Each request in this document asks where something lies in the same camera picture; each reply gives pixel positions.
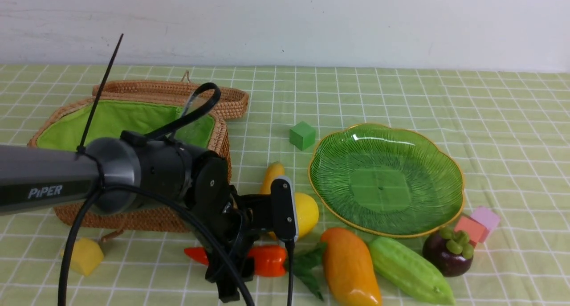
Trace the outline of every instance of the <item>green checkered tablecloth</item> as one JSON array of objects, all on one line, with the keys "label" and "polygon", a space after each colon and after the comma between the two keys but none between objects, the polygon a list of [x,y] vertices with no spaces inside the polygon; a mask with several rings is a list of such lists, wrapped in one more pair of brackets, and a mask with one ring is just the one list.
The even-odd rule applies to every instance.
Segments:
[{"label": "green checkered tablecloth", "polygon": [[[491,207],[499,229],[476,249],[470,272],[450,279],[461,306],[570,304],[570,74],[314,67],[116,66],[110,79],[214,81],[251,95],[248,113],[228,122],[233,182],[257,192],[268,162],[280,160],[297,191],[314,195],[313,148],[288,141],[300,121],[318,138],[356,123],[415,130],[461,166],[466,212]],[[58,107],[90,95],[104,66],[0,65],[0,142],[24,145]],[[303,249],[341,225],[321,209]],[[59,251],[69,228],[51,211],[0,217],[0,305],[54,305]],[[82,237],[105,231],[83,229]],[[414,249],[420,239],[405,241]],[[89,277],[69,277],[70,305],[218,305],[205,267],[183,249],[187,234],[128,231],[104,246]],[[335,305],[324,279],[326,305]],[[419,303],[379,277],[383,304]],[[285,304],[286,278],[248,283],[257,305]],[[321,305],[295,284],[294,305]]]}]

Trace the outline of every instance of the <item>toy vegetable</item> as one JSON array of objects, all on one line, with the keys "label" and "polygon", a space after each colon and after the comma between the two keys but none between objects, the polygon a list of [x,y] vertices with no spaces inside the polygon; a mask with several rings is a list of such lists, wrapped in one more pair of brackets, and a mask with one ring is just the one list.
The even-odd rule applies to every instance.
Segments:
[{"label": "toy vegetable", "polygon": [[368,243],[374,269],[420,302],[454,305],[452,289],[440,271],[396,239],[376,237]]},{"label": "toy vegetable", "polygon": [[322,267],[334,299],[342,306],[381,306],[382,295],[364,241],[341,227],[327,229],[320,240],[326,243]]},{"label": "toy vegetable", "polygon": [[[324,298],[311,270],[321,264],[325,249],[326,244],[319,243],[315,248],[293,256],[293,274],[320,300]],[[208,265],[208,256],[203,247],[187,248],[184,253],[194,261]],[[258,276],[281,277],[289,269],[287,250],[279,245],[255,246],[250,249],[248,257],[254,259],[254,273]]]}]

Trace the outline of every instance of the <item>yellow block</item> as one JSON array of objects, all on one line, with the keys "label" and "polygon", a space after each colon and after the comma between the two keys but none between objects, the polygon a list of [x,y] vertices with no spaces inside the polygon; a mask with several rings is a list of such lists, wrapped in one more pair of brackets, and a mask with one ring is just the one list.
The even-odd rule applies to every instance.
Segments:
[{"label": "yellow block", "polygon": [[89,276],[102,261],[103,251],[99,244],[91,239],[82,238],[73,246],[69,269],[83,276]]}]

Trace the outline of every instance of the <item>green glass plate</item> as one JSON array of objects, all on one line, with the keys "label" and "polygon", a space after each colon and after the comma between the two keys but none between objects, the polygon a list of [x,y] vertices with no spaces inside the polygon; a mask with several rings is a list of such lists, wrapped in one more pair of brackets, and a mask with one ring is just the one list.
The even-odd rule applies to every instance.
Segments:
[{"label": "green glass plate", "polygon": [[363,123],[330,134],[316,146],[308,175],[336,217],[376,235],[427,235],[464,208],[459,166],[410,130]]}]

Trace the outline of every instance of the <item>woven bag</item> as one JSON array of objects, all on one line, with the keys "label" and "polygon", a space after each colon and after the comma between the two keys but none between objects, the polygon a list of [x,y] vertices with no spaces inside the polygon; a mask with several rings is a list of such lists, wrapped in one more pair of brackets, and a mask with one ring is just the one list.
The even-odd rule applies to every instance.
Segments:
[{"label": "woven bag", "polygon": [[[184,107],[188,97],[199,86],[187,78],[187,73],[180,82],[175,81],[153,81],[153,80],[132,80],[132,81],[110,81],[106,83],[100,101],[124,101],[143,102],[155,105],[169,105]],[[75,113],[91,105],[94,96],[98,91],[98,85],[93,87],[93,95],[87,99],[61,107],[55,111],[45,122],[45,124],[31,138],[28,147],[37,147],[37,140],[54,123],[65,116]],[[210,111],[209,115],[214,119],[212,134],[208,141],[208,149],[215,151],[218,155],[226,158],[228,162],[228,182],[232,178],[232,160],[230,158],[230,144],[228,138],[228,126],[225,119],[242,117],[248,107],[249,95],[244,91],[220,87],[222,93],[219,103]],[[194,101],[194,104],[206,101],[213,91],[202,93]],[[57,217],[67,225],[71,225],[81,203],[55,207],[53,210]],[[99,216],[88,212],[85,216],[82,227],[120,229],[121,231],[166,231],[171,233],[187,233],[187,228],[177,213],[168,207],[147,209],[130,213],[122,213],[112,216]]]}]

